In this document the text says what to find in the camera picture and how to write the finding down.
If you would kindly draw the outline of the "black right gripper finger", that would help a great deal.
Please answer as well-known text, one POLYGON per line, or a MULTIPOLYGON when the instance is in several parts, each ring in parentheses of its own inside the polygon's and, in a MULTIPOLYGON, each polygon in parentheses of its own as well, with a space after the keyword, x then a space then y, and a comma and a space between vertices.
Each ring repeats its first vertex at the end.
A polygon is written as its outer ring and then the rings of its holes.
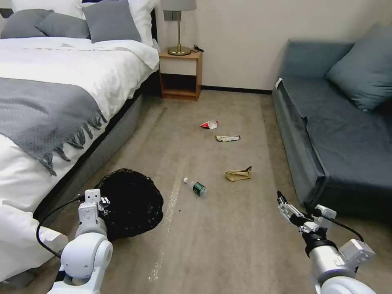
POLYGON ((319 227, 329 229, 332 226, 332 221, 336 218, 336 211, 323 205, 313 206, 310 203, 304 202, 306 216, 312 219, 319 227))
POLYGON ((277 191, 278 211, 291 224, 298 228, 304 227, 305 223, 312 222, 300 212, 296 207, 289 204, 281 191, 277 191))

